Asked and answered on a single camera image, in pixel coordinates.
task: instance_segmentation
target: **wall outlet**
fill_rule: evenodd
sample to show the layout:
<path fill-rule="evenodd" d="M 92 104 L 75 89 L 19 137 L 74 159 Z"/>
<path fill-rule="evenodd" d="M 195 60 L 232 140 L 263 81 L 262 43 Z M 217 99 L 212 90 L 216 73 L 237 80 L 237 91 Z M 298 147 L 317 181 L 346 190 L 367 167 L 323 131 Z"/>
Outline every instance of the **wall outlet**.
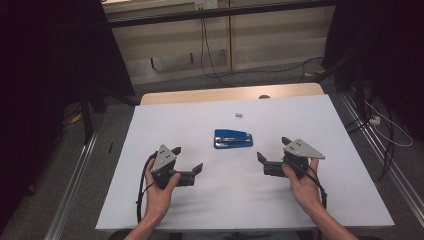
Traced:
<path fill-rule="evenodd" d="M 206 9 L 217 9 L 218 8 L 218 0 L 205 0 Z"/>
<path fill-rule="evenodd" d="M 373 124 L 373 125 L 380 125 L 380 117 L 371 116 L 370 123 Z"/>
<path fill-rule="evenodd" d="M 206 2 L 205 0 L 196 0 L 194 1 L 194 10 L 206 10 Z"/>

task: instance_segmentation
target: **dark background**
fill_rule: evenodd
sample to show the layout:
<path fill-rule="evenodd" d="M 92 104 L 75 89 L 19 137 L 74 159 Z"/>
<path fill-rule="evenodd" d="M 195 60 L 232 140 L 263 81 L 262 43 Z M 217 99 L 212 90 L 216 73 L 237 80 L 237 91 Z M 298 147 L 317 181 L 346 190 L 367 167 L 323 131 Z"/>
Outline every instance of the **dark background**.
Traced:
<path fill-rule="evenodd" d="M 97 0 L 0 1 L 0 232 L 30 193 L 60 137 L 64 108 L 81 89 L 100 84 L 134 94 L 110 29 L 63 27 L 106 21 Z"/>
<path fill-rule="evenodd" d="M 349 56 L 335 73 L 338 90 L 357 77 L 364 80 L 404 121 L 424 138 L 424 4 L 419 1 L 341 1 L 335 10 L 322 66 Z"/>

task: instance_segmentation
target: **cable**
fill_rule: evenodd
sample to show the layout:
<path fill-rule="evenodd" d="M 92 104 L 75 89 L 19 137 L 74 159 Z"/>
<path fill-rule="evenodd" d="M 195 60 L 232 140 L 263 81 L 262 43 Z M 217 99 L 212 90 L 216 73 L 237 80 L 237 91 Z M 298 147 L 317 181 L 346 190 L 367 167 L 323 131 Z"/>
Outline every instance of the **cable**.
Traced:
<path fill-rule="evenodd" d="M 303 78 L 305 77 L 305 64 L 312 62 L 313 60 L 323 59 L 323 58 L 324 57 L 315 57 L 315 58 L 309 58 L 309 59 L 306 59 L 305 61 L 303 61 L 303 63 L 302 63 L 302 76 L 299 78 L 299 80 L 297 80 L 296 83 L 300 83 L 303 80 Z"/>
<path fill-rule="evenodd" d="M 205 19 L 203 19 L 203 18 L 202 18 L 202 19 L 200 19 L 200 21 L 201 21 L 201 23 L 202 23 L 202 53 L 201 53 L 201 55 L 200 55 L 200 65 L 201 65 L 201 67 L 202 67 L 203 74 L 205 74 L 205 76 L 208 76 L 208 75 L 206 74 L 206 72 L 205 72 L 205 69 L 203 68 L 203 33 L 204 33 L 204 34 L 205 34 L 205 35 L 204 35 L 204 36 L 205 36 L 205 40 L 206 40 L 206 47 L 208 48 L 209 61 L 210 61 L 210 63 L 211 63 L 211 66 L 212 66 L 212 70 L 213 70 L 214 75 L 215 75 L 215 76 L 216 76 L 216 78 L 219 80 L 219 82 L 220 82 L 220 83 L 222 83 L 222 85 L 227 86 L 227 87 L 234 87 L 234 86 L 232 86 L 232 85 L 229 85 L 229 84 L 224 83 L 224 82 L 221 80 L 221 78 L 218 76 L 218 74 L 216 74 L 215 67 L 213 66 L 213 62 L 212 62 L 211 52 L 210 52 L 210 49 L 209 49 L 208 35 L 207 35 L 207 33 L 206 33 L 206 23 L 205 23 Z"/>
<path fill-rule="evenodd" d="M 354 129 L 351 129 L 351 130 L 347 131 L 347 133 L 348 133 L 348 134 L 351 134 L 351 133 L 356 132 L 356 131 L 358 131 L 359 129 L 361 129 L 361 128 L 365 127 L 365 126 L 369 123 L 370 119 L 371 119 L 371 115 L 369 115 L 369 116 L 367 117 L 367 119 L 366 119 L 366 120 L 365 120 L 365 121 L 364 121 L 361 125 L 359 125 L 357 128 L 354 128 Z"/>
<path fill-rule="evenodd" d="M 350 127 L 352 124 L 354 124 L 356 121 L 359 120 L 359 117 L 355 118 L 355 120 L 352 120 L 351 122 L 348 122 L 344 125 L 345 128 Z"/>
<path fill-rule="evenodd" d="M 309 173 L 305 172 L 302 168 L 300 168 L 299 166 L 297 166 L 296 164 L 294 164 L 292 161 L 286 159 L 286 162 L 291 167 L 295 167 L 296 169 L 298 169 L 301 172 L 303 172 L 306 177 L 308 177 L 309 179 L 311 179 L 312 182 L 314 182 L 318 186 L 318 188 L 320 190 L 320 193 L 321 193 L 321 203 L 322 203 L 322 206 L 324 207 L 324 209 L 327 209 L 327 193 L 325 192 L 324 188 L 321 186 L 321 183 L 319 182 L 319 179 L 318 179 L 318 174 L 315 172 L 315 170 L 312 169 L 310 166 L 308 166 L 308 168 L 314 173 L 316 179 L 314 177 L 312 177 Z M 321 240 L 321 239 L 322 239 L 322 232 L 318 228 L 317 229 L 317 240 Z"/>
<path fill-rule="evenodd" d="M 215 68 L 214 68 L 214 65 L 213 65 L 213 62 L 212 62 L 212 58 L 211 58 L 211 54 L 210 54 L 205 19 L 202 18 L 200 20 L 201 20 L 201 25 L 202 25 L 202 51 L 201 51 L 201 55 L 200 55 L 200 66 L 202 67 L 202 72 L 208 78 L 217 78 L 225 86 L 234 87 L 234 86 L 231 86 L 231 85 L 229 85 L 227 83 L 224 83 L 221 80 L 221 78 L 222 77 L 229 76 L 229 75 L 234 75 L 234 74 L 243 74 L 243 73 L 278 73 L 278 72 L 286 72 L 286 71 L 294 70 L 294 69 L 299 68 L 299 67 L 303 67 L 303 73 L 302 73 L 302 76 L 303 76 L 305 74 L 305 64 L 306 63 L 309 63 L 309 62 L 311 62 L 313 60 L 324 58 L 324 57 L 309 58 L 309 59 L 306 59 L 302 64 L 296 65 L 294 67 L 286 68 L 286 69 L 280 69 L 280 70 L 251 70 L 251 71 L 243 71 L 243 72 L 229 72 L 229 73 L 224 73 L 224 74 L 218 75 L 216 73 L 216 71 L 215 71 Z M 206 47 L 208 49 L 209 61 L 211 63 L 212 70 L 213 70 L 213 74 L 212 75 L 207 74 L 205 72 L 205 69 L 204 69 L 204 66 L 203 66 L 203 53 L 204 53 L 204 44 L 203 43 L 204 42 L 206 42 Z"/>
<path fill-rule="evenodd" d="M 143 196 L 144 193 L 146 192 L 146 190 L 152 186 L 153 184 L 156 183 L 156 181 L 152 184 L 150 184 L 149 186 L 147 186 L 144 190 L 143 190 L 143 184 L 144 184 L 144 175 L 146 174 L 147 171 L 147 166 L 149 165 L 150 160 L 152 160 L 153 158 L 156 157 L 156 155 L 158 154 L 158 152 L 156 151 L 154 154 L 152 154 L 146 161 L 146 163 L 144 164 L 144 168 L 143 168 L 143 172 L 141 173 L 141 180 L 140 180 L 140 189 L 138 190 L 138 199 L 137 199 L 137 221 L 140 222 L 141 221 L 141 203 L 143 202 Z"/>
<path fill-rule="evenodd" d="M 71 113 L 69 113 L 68 115 L 66 115 L 63 119 L 64 120 L 68 119 L 70 116 L 72 116 L 73 114 L 75 114 L 80 108 L 81 108 L 81 104 L 78 104 L 78 106 L 75 108 L 75 110 L 73 110 Z"/>
<path fill-rule="evenodd" d="M 391 114 L 391 112 L 390 112 L 390 109 L 387 107 L 387 105 L 385 105 L 386 106 L 386 110 L 387 110 L 387 113 L 388 113 L 388 115 L 389 115 L 389 119 L 390 120 L 392 120 L 392 114 Z M 394 128 L 393 128 L 393 124 L 390 124 L 390 127 L 389 127 L 389 125 L 387 124 L 387 122 L 386 122 L 386 120 L 384 120 L 383 119 L 383 121 L 384 121 L 384 124 L 386 125 L 386 127 L 389 129 L 389 131 L 390 131 L 390 139 L 392 139 L 393 140 L 393 137 L 394 137 Z M 395 145 L 393 144 L 393 142 L 392 141 L 389 141 L 389 144 L 387 145 L 387 147 L 386 147 L 386 151 L 384 152 L 384 164 L 383 164 L 383 169 L 382 169 L 382 171 L 381 171 L 381 173 L 380 173 L 380 176 L 377 178 L 377 183 L 380 183 L 380 181 L 383 179 L 383 177 L 387 174 L 387 172 L 389 171 L 389 169 L 390 169 L 390 166 L 392 165 L 392 163 L 393 163 L 393 156 L 394 156 L 394 154 L 395 154 Z"/>
<path fill-rule="evenodd" d="M 393 121 L 387 119 L 383 114 L 381 114 L 379 111 L 377 111 L 371 104 L 369 104 L 367 101 L 365 101 L 365 104 L 367 104 L 372 110 L 374 110 L 374 112 L 376 112 L 378 115 L 380 115 L 380 117 L 384 118 L 385 120 L 387 120 L 388 122 L 390 122 L 391 124 L 393 124 L 395 127 L 397 127 L 403 134 L 405 134 L 405 136 L 407 136 L 410 140 L 409 144 L 400 144 L 397 143 L 389 138 L 387 138 L 384 134 L 382 134 L 380 131 L 378 131 L 378 129 L 374 126 L 374 129 L 376 130 L 377 133 L 379 133 L 384 139 L 386 139 L 389 142 L 392 142 L 393 144 L 396 144 L 400 147 L 410 147 L 412 146 L 412 144 L 414 144 L 414 140 L 412 140 L 412 137 L 409 136 L 408 133 L 406 133 L 401 127 L 399 127 L 396 123 L 394 123 Z"/>

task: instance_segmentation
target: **small white object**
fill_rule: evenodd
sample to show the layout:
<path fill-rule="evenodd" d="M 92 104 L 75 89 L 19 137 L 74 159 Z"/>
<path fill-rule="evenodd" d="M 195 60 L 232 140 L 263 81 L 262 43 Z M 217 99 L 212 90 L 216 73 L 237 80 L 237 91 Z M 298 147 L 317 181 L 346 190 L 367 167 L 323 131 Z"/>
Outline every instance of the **small white object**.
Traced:
<path fill-rule="evenodd" d="M 386 136 L 384 136 L 380 131 L 378 131 L 378 129 L 377 129 L 377 127 L 376 127 L 376 124 L 374 124 L 374 128 L 375 128 L 375 130 L 376 130 L 376 132 L 377 133 L 379 133 L 384 139 L 386 139 L 387 141 L 389 141 L 389 142 L 392 142 L 392 143 L 394 143 L 394 144 L 396 144 L 396 145 L 398 145 L 398 146 L 400 146 L 400 147 L 410 147 L 410 146 L 412 146 L 412 144 L 414 144 L 414 140 L 412 140 L 412 137 L 411 136 L 409 136 L 409 134 L 408 133 L 406 133 L 401 127 L 399 127 L 396 123 L 394 123 L 394 122 L 392 122 L 392 121 L 390 121 L 390 119 L 388 119 L 388 118 L 386 118 L 383 114 L 381 114 L 379 111 L 377 111 L 377 110 L 375 110 L 375 108 L 371 105 L 371 104 L 369 104 L 367 101 L 365 101 L 365 103 L 372 109 L 372 110 L 374 110 L 374 112 L 376 112 L 378 115 L 380 115 L 382 118 L 384 118 L 384 119 L 386 119 L 387 121 L 389 121 L 391 124 L 393 124 L 393 126 L 396 126 L 403 134 L 405 134 L 405 136 L 407 136 L 408 138 L 409 138 L 409 141 L 410 141 L 410 143 L 408 143 L 408 144 L 400 144 L 400 143 L 397 143 L 397 142 L 394 142 L 394 141 L 392 141 L 392 140 L 390 140 L 389 138 L 387 138 Z"/>
<path fill-rule="evenodd" d="M 380 117 L 379 116 L 371 116 L 370 123 L 374 125 L 380 125 Z"/>

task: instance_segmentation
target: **white table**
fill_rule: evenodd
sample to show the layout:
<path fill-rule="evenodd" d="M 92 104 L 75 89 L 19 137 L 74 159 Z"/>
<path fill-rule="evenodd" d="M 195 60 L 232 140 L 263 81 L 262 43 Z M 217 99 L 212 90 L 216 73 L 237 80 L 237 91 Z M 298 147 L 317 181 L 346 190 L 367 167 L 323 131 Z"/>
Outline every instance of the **white table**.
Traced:
<path fill-rule="evenodd" d="M 242 113 L 243 118 L 236 118 Z M 216 128 L 247 131 L 251 148 L 216 150 Z M 301 138 L 326 155 L 320 181 L 328 211 L 347 227 L 394 225 L 330 99 L 326 95 L 136 107 L 96 229 L 136 226 L 141 172 L 160 144 L 180 146 L 175 169 L 203 162 L 193 187 L 176 188 L 163 231 L 298 230 L 315 227 L 296 204 L 289 180 L 263 175 L 256 158 L 283 157 L 281 137 Z"/>

